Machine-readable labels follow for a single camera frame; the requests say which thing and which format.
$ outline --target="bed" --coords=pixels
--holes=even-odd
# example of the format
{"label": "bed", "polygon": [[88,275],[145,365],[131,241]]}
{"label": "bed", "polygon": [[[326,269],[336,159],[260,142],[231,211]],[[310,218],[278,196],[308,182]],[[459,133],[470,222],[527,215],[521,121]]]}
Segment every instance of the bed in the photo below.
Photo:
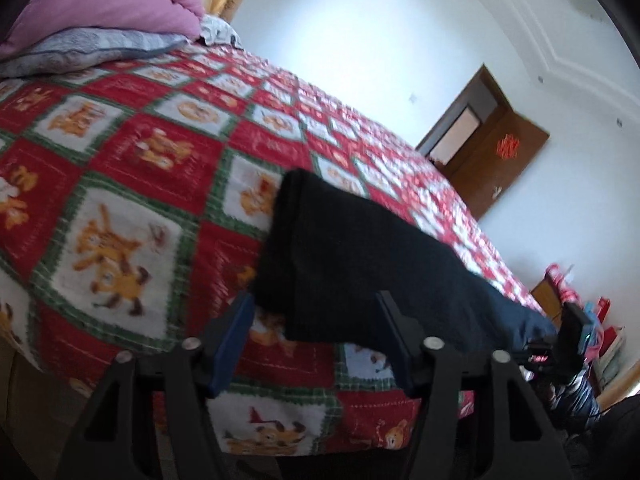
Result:
{"label": "bed", "polygon": [[[197,335],[247,286],[290,168],[381,203],[540,309],[425,158],[260,57],[194,43],[1,81],[0,333],[19,356],[2,343],[0,422],[41,478],[117,352]],[[224,452],[263,456],[400,449],[418,407],[383,355],[288,341],[260,309],[209,405]]]}

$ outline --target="wooden door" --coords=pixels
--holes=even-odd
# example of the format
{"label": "wooden door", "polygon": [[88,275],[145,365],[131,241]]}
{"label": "wooden door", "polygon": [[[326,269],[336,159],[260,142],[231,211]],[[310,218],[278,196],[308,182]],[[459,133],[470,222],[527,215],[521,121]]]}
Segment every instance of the wooden door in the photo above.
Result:
{"label": "wooden door", "polygon": [[529,165],[549,134],[509,110],[483,137],[449,177],[476,219],[487,212]]}

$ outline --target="pink comforter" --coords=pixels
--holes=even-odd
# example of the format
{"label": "pink comforter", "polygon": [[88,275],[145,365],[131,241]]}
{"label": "pink comforter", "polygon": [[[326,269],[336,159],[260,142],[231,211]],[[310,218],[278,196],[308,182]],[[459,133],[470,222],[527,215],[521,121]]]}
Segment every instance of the pink comforter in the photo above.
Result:
{"label": "pink comforter", "polygon": [[31,0],[0,44],[0,59],[71,27],[128,28],[197,38],[203,15],[202,0]]}

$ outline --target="metal bolt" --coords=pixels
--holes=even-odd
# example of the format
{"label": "metal bolt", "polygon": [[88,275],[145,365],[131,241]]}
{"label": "metal bolt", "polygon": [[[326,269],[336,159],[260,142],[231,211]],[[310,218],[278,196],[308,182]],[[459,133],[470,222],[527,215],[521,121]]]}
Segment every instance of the metal bolt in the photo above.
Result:
{"label": "metal bolt", "polygon": [[128,363],[133,359],[133,354],[129,352],[129,350],[123,350],[116,355],[116,362],[123,365],[124,363]]}
{"label": "metal bolt", "polygon": [[424,346],[429,350],[441,350],[444,348],[444,341],[439,337],[429,336],[424,340]]}
{"label": "metal bolt", "polygon": [[499,362],[500,364],[507,364],[509,361],[511,361],[511,356],[509,355],[508,352],[505,352],[504,350],[496,350],[493,353],[494,356],[494,360]]}
{"label": "metal bolt", "polygon": [[188,337],[182,342],[182,348],[185,350],[195,350],[201,344],[197,337]]}

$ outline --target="folded black garment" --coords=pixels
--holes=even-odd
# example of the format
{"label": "folded black garment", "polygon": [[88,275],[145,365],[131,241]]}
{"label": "folded black garment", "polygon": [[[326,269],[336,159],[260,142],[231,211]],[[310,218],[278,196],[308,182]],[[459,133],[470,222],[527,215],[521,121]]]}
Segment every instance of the folded black garment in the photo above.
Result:
{"label": "folded black garment", "polygon": [[256,303],[286,316],[288,339],[381,350],[375,294],[388,290],[427,336],[463,352],[522,349],[549,319],[466,270],[446,244],[381,205],[305,170],[286,174],[258,260]]}

